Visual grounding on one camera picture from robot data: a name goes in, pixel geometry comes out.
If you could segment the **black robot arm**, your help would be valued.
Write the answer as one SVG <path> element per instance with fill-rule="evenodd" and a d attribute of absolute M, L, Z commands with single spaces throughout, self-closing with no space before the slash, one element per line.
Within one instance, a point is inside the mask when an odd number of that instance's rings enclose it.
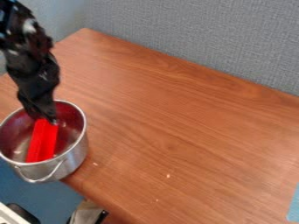
<path fill-rule="evenodd" d="M 53 48 L 53 37 L 33 11 L 18 0 L 0 0 L 0 52 L 18 100 L 34 120 L 57 124 L 54 91 L 61 85 L 61 66 Z"/>

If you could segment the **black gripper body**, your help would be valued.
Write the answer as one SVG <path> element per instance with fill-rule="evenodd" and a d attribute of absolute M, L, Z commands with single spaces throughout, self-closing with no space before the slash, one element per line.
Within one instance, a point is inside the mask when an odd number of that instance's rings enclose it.
<path fill-rule="evenodd" d="M 6 52 L 6 69 L 15 85 L 17 97 L 30 117 L 57 114 L 54 91 L 61 85 L 61 66 L 51 52 L 41 58 L 30 53 Z"/>

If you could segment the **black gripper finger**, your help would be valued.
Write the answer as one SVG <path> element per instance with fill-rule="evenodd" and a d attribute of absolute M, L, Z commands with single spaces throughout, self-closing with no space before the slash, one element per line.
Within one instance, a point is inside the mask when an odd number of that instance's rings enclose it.
<path fill-rule="evenodd" d="M 55 113 L 50 113 L 50 114 L 42 113 L 41 118 L 46 119 L 50 122 L 51 125 L 58 125 L 59 124 L 58 117 L 57 117 Z"/>

